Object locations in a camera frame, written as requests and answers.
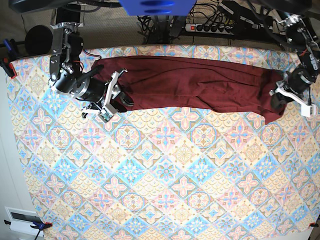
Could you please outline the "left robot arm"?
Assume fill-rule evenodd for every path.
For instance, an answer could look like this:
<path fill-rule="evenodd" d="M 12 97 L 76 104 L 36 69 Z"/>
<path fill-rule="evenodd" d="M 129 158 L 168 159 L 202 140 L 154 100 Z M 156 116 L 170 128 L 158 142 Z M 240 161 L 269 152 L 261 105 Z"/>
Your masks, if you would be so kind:
<path fill-rule="evenodd" d="M 303 96 L 306 90 L 311 90 L 312 84 L 316 83 L 320 75 L 319 39 L 308 17 L 281 11 L 277 13 L 280 16 L 277 23 L 283 27 L 286 40 L 276 35 L 272 38 L 282 46 L 294 50 L 300 64 L 292 72 L 284 72 L 283 79 L 277 81 L 275 88 L 269 92 L 271 107 L 280 110 L 290 102 L 297 102 L 307 114 L 314 114 L 311 94 L 308 94 L 307 101 L 303 100 Z"/>

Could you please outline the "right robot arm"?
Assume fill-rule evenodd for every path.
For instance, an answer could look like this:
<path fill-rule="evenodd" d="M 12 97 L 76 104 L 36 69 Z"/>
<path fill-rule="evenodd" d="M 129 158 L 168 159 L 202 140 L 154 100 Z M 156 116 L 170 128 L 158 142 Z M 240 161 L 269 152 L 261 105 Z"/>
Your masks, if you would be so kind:
<path fill-rule="evenodd" d="M 120 77 L 125 68 L 112 72 L 105 80 L 100 74 L 106 69 L 97 55 L 98 62 L 85 72 L 80 54 L 84 53 L 84 40 L 78 31 L 84 25 L 85 7 L 79 3 L 67 3 L 53 10 L 52 54 L 49 63 L 49 86 L 60 95 L 68 95 L 80 102 L 88 103 L 86 110 L 102 110 L 110 104 L 120 112 L 134 105 L 118 83 L 111 85 L 112 77 Z"/>

